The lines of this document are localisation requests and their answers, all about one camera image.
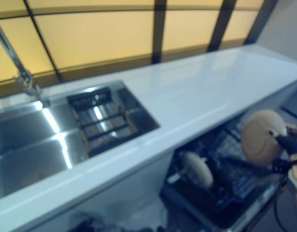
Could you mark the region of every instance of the cable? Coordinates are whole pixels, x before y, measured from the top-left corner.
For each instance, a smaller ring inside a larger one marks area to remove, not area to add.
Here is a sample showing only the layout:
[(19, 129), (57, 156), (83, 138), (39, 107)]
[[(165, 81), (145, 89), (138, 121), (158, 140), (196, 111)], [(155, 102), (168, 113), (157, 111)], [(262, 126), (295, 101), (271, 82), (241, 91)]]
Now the cable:
[(277, 200), (278, 200), (278, 192), (276, 193), (275, 195), (275, 200), (274, 200), (274, 216), (275, 216), (275, 219), (277, 221), (277, 224), (278, 226), (280, 227), (280, 229), (283, 231), (283, 232), (290, 232), (289, 230), (286, 229), (286, 227), (283, 226), (283, 224), (281, 223), (279, 217), (278, 217), (278, 212), (277, 212)]

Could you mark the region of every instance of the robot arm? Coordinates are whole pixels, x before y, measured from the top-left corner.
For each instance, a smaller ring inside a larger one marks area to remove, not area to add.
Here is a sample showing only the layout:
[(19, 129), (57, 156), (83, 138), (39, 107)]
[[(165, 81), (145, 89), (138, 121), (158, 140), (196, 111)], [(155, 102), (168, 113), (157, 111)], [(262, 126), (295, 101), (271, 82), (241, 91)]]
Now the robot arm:
[(289, 190), (295, 202), (297, 202), (297, 131), (288, 130), (287, 136), (281, 136), (271, 132), (278, 144), (287, 151), (291, 168), (288, 173), (291, 182)]

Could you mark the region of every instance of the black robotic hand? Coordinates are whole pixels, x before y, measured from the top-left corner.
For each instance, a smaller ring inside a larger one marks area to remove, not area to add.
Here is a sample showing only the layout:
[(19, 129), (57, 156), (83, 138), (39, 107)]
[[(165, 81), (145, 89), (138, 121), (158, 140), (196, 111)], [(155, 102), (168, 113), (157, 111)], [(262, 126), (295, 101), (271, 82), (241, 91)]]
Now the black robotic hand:
[(287, 131), (287, 136), (278, 134), (275, 136), (275, 139), (289, 155), (297, 154), (297, 128), (292, 125), (287, 125)]
[[(274, 136), (278, 144), (286, 150), (289, 156), (297, 154), (297, 127), (287, 125), (287, 136), (279, 135), (271, 130), (269, 133)], [(297, 165), (296, 161), (287, 161), (284, 159), (275, 159), (272, 161), (272, 170), (275, 173), (287, 174), (293, 165)]]

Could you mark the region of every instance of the beige plate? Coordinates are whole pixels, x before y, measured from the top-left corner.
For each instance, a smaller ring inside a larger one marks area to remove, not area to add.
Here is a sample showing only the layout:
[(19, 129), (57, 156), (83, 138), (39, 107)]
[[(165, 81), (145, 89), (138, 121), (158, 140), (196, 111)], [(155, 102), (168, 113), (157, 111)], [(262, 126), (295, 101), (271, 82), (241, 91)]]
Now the beige plate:
[(212, 173), (201, 157), (193, 152), (187, 152), (183, 164), (186, 176), (194, 185), (204, 189), (212, 186)]
[(285, 122), (272, 110), (258, 111), (244, 124), (241, 147), (250, 162), (267, 166), (282, 153), (282, 148), (269, 134), (270, 129), (280, 135), (287, 135)]

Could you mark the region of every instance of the wall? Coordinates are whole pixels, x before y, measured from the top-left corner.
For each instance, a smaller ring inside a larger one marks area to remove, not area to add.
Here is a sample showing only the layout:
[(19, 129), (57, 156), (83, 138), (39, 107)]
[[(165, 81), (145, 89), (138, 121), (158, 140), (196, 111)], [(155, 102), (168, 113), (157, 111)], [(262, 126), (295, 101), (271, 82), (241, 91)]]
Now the wall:
[[(0, 27), (46, 87), (254, 43), (259, 12), (275, 1), (0, 0)], [(21, 92), (15, 75), (0, 45), (0, 97)]]
[(280, 0), (257, 44), (297, 60), (297, 0)]

